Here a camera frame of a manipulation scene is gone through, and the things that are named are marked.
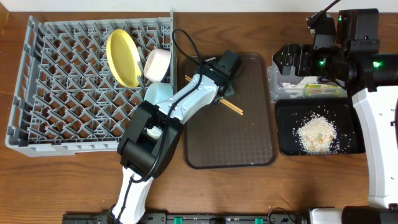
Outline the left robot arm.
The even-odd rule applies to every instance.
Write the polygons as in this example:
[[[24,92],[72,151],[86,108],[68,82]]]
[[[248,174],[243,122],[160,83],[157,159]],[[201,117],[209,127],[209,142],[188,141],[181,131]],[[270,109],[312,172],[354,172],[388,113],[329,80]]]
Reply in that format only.
[[[190,82],[157,104],[148,101],[136,109],[122,135],[123,183],[110,223],[138,223],[145,213],[150,186],[169,165],[185,123],[200,109],[228,92],[240,62],[204,62]]]

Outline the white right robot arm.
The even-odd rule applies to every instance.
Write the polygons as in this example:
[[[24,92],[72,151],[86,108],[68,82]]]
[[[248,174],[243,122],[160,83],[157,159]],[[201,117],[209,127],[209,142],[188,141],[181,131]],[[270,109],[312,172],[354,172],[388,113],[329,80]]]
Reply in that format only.
[[[397,55],[382,54],[376,8],[320,11],[307,18],[311,45],[287,44],[273,64],[283,75],[341,81],[358,115],[368,171],[367,206],[312,208],[307,223],[397,222]]]

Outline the pink white bowl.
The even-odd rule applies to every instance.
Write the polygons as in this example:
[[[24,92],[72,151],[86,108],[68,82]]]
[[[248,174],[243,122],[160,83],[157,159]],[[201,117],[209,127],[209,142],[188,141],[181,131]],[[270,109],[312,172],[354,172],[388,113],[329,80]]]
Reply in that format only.
[[[144,67],[144,76],[151,82],[161,82],[169,69],[172,53],[168,50],[154,49]]]

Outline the small white cup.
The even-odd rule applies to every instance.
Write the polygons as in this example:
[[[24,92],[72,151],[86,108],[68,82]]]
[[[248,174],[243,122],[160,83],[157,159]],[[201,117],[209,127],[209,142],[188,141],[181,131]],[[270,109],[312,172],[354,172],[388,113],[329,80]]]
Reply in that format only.
[[[162,134],[162,130],[156,126],[149,129],[147,128],[147,134],[155,140],[158,140]]]

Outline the yellow round plate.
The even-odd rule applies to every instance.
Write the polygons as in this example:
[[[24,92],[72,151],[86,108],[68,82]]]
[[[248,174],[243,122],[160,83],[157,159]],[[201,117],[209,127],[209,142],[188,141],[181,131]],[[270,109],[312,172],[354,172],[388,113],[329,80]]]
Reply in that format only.
[[[106,42],[108,66],[115,79],[127,88],[139,85],[142,75],[138,66],[139,52],[132,37],[122,29],[114,30]]]

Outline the yellow orange snack wrapper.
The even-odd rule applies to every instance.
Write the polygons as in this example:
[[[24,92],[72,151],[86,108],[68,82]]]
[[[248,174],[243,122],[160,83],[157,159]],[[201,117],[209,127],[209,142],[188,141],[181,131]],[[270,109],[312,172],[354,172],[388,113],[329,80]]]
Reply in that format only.
[[[306,84],[303,89],[305,97],[318,96],[318,95],[343,95],[344,89],[339,86],[326,85],[326,84]]]

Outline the rice food scraps pile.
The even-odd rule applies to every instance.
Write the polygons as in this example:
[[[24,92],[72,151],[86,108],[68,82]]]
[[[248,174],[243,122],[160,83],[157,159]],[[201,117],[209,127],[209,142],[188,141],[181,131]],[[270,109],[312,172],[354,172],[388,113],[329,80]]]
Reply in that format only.
[[[292,130],[300,150],[306,154],[337,154],[341,152],[337,127],[318,113],[306,115]]]

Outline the light blue bowl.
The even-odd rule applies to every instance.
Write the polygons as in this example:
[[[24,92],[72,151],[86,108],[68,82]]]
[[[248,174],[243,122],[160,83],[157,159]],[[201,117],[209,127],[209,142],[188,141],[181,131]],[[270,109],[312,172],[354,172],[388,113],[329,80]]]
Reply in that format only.
[[[169,83],[154,82],[145,93],[144,99],[149,103],[156,105],[162,101],[168,100],[173,96],[173,87]]]

